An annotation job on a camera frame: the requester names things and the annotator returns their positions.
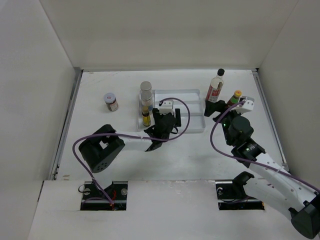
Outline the small gold-cap bottle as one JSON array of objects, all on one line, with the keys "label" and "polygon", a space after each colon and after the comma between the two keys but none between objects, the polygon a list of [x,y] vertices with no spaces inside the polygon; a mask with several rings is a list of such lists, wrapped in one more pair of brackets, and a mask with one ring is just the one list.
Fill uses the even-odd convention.
[{"label": "small gold-cap bottle", "polygon": [[142,124],[145,127],[149,127],[151,125],[151,117],[150,117],[149,107],[143,106],[141,114],[142,114]]}]

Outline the silver-lid jar blue label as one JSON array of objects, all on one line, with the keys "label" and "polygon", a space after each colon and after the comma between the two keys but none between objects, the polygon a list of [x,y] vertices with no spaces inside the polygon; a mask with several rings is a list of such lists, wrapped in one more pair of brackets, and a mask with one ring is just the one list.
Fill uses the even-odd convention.
[{"label": "silver-lid jar blue label", "polygon": [[152,92],[152,84],[149,81],[143,81],[140,84],[141,92]]}]

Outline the tall soy sauce bottle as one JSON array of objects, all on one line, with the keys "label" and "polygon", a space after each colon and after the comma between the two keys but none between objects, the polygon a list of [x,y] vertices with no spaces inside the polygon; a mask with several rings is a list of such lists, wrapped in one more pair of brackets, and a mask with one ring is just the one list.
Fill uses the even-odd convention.
[{"label": "tall soy sauce bottle", "polygon": [[221,93],[222,87],[224,85],[223,76],[225,74],[225,70],[223,68],[218,69],[216,77],[214,77],[209,85],[207,94],[206,94],[206,101],[211,103],[216,103],[218,97]]}]

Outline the dark jar white red lid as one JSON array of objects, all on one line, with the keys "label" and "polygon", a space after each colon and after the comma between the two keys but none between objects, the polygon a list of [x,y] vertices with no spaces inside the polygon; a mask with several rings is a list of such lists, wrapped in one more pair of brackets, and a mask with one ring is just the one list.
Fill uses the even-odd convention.
[{"label": "dark jar white red lid", "polygon": [[111,112],[114,112],[119,108],[116,96],[112,92],[106,93],[104,95],[103,99],[104,99],[105,104],[107,105],[107,108]]}]

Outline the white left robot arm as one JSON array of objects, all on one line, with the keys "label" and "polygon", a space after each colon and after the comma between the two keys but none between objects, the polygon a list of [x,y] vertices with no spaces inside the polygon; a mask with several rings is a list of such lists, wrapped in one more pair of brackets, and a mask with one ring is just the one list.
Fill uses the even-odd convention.
[{"label": "white left robot arm", "polygon": [[170,134],[178,133],[178,127],[182,125],[179,108],[167,114],[154,108],[152,114],[155,124],[144,131],[121,133],[110,124],[105,124],[94,134],[82,137],[73,144],[72,151],[75,153],[76,144],[80,143],[78,150],[88,165],[85,169],[94,184],[97,182],[93,174],[108,168],[122,150],[151,152],[170,141]]}]

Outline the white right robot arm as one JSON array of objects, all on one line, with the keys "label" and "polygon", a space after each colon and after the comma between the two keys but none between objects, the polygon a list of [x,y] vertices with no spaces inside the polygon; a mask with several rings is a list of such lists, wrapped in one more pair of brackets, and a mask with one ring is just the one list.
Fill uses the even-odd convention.
[{"label": "white right robot arm", "polygon": [[253,197],[271,206],[312,240],[320,233],[320,190],[291,175],[252,139],[254,129],[242,115],[253,108],[250,97],[231,106],[223,100],[205,101],[204,116],[219,113],[214,127],[221,124],[226,144],[233,147],[229,158],[248,169],[233,179],[231,190],[238,198]]}]

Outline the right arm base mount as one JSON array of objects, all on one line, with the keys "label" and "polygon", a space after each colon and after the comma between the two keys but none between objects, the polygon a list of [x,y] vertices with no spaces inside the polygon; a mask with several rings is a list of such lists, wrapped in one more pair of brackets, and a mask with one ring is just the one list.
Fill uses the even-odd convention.
[{"label": "right arm base mount", "polygon": [[245,193],[244,185],[254,175],[242,172],[234,179],[215,182],[218,208],[220,211],[265,210],[264,203]]}]

